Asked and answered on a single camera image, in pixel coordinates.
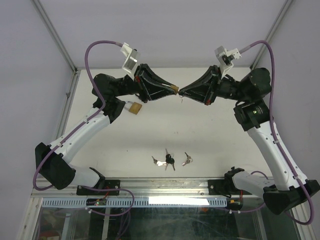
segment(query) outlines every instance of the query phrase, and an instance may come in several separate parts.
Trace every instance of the purple cable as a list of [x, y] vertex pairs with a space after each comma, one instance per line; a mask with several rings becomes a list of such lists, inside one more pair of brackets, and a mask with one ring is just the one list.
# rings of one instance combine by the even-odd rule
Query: purple cable
[[[86, 49], [85, 51], [85, 55], [84, 55], [84, 64], [85, 64], [85, 69], [86, 69], [86, 72], [88, 74], [88, 77], [90, 79], [90, 82], [92, 83], [92, 86], [95, 90], [95, 92], [97, 93], [99, 99], [101, 100], [102, 102], [102, 107], [99, 108], [99, 110], [97, 110], [94, 114], [92, 114], [90, 117], [87, 118], [87, 121], [90, 121], [92, 118], [94, 118], [96, 115], [98, 115], [99, 112], [101, 112], [102, 109], [105, 108], [106, 106], [106, 102], [105, 102], [105, 99], [104, 97], [102, 96], [102, 94], [100, 93], [92, 75], [91, 75], [91, 72], [90, 72], [90, 69], [89, 69], [89, 64], [88, 64], [88, 56], [89, 56], [89, 52], [90, 50], [92, 49], [93, 46], [95, 45], [98, 45], [98, 44], [114, 44], [114, 45], [117, 45], [119, 47], [122, 47], [123, 44], [120, 43], [120, 42], [116, 42], [116, 41], [108, 41], [108, 40], [102, 40], [102, 41], [95, 41], [93, 43], [91, 43], [88, 48]], [[83, 125], [85, 125], [86, 123], [83, 121], [82, 123], [80, 123], [77, 127], [75, 127], [64, 139], [62, 139], [62, 141], [60, 142], [61, 145], [63, 145], [76, 131], [78, 131]], [[41, 168], [43, 167], [43, 165], [45, 164], [45, 162], [48, 160], [48, 158], [51, 156], [51, 154], [57, 150], [59, 148], [59, 146], [55, 146], [44, 158], [43, 160], [41, 161], [41, 163], [39, 164], [39, 166], [36, 168], [36, 171], [34, 173], [34, 176], [33, 176], [33, 180], [32, 180], [32, 183], [33, 183], [33, 187], [34, 189], [38, 190], [38, 191], [44, 191], [44, 190], [47, 190], [47, 189], [50, 189], [52, 188], [53, 185], [49, 185], [49, 186], [46, 186], [46, 187], [38, 187], [37, 186], [37, 176], [39, 174], [39, 171], [41, 170]]]
[[85, 188], [85, 189], [89, 189], [89, 190], [97, 191], [97, 192], [124, 191], [124, 192], [129, 193], [129, 194], [132, 196], [132, 203], [131, 203], [131, 205], [129, 206], [129, 208], [128, 208], [127, 210], [125, 210], [125, 211], [122, 212], [122, 213], [117, 213], [117, 214], [105, 214], [105, 213], [102, 213], [102, 212], [95, 211], [95, 210], [93, 210], [92, 208], [89, 208], [89, 207], [88, 207], [88, 209], [90, 209], [90, 211], [92, 211], [92, 212], [95, 213], [95, 214], [99, 214], [99, 215], [101, 215], [101, 216], [105, 216], [105, 217], [118, 217], [118, 216], [122, 216], [122, 215], [128, 213], [128, 212], [132, 209], [133, 205], [135, 204], [135, 196], [134, 196], [134, 194], [132, 193], [132, 191], [130, 191], [130, 190], [128, 190], [128, 189], [122, 189], [122, 188], [98, 189], [98, 188], [92, 188], [92, 187], [89, 187], [89, 186], [82, 186], [82, 187]]
[[120, 229], [119, 229], [119, 231], [118, 231], [118, 235], [116, 236], [116, 240], [119, 240], [119, 239], [121, 238], [121, 236], [126, 233], [128, 227], [129, 227], [129, 225], [130, 225], [130, 221], [131, 221], [131, 213], [130, 213], [130, 212], [127, 213], [124, 221], [123, 221], [123, 215], [121, 216]]
[[262, 174], [267, 180], [269, 179], [268, 176], [262, 171], [253, 171], [251, 174]]
[[[272, 51], [272, 48], [271, 48], [270, 44], [267, 41], [259, 40], [259, 41], [256, 41], [256, 42], [250, 44], [249, 46], [246, 46], [245, 48], [241, 49], [240, 52], [244, 53], [245, 51], [249, 50], [250, 48], [252, 48], [252, 47], [254, 47], [254, 46], [258, 45], [258, 44], [264, 44], [267, 47], [267, 49], [269, 51], [269, 54], [270, 54], [270, 58], [271, 58], [271, 70], [272, 70], [272, 73], [271, 73], [271, 92], [270, 92], [270, 100], [269, 100], [269, 109], [270, 109], [270, 128], [271, 128], [272, 136], [273, 136], [274, 141], [276, 142], [276, 145], [279, 148], [281, 154], [283, 155], [286, 163], [288, 164], [290, 170], [292, 171], [293, 175], [295, 177], [298, 177], [298, 173], [296, 172], [294, 166], [290, 162], [290, 159], [287, 156], [285, 150], [281, 146], [280, 142], [277, 142], [278, 141], [278, 137], [277, 137], [275, 126], [274, 126], [274, 117], [273, 117], [273, 99], [274, 99], [274, 89], [275, 89], [275, 57], [274, 57], [274, 53]], [[295, 221], [298, 224], [309, 225], [309, 224], [311, 224], [313, 222], [314, 217], [315, 217], [314, 216], [315, 215], [314, 204], [313, 204], [313, 202], [311, 200], [311, 197], [310, 197], [306, 187], [303, 185], [301, 180], [299, 178], [296, 178], [296, 180], [297, 180], [299, 186], [301, 187], [303, 193], [305, 194], [306, 199], [307, 199], [307, 201], [309, 203], [310, 218], [309, 218], [308, 221], [302, 222], [302, 221], [299, 221], [299, 220], [295, 219], [294, 217], [292, 217], [288, 213], [286, 213], [286, 214], [288, 215], [289, 218], [291, 218], [293, 221]]]

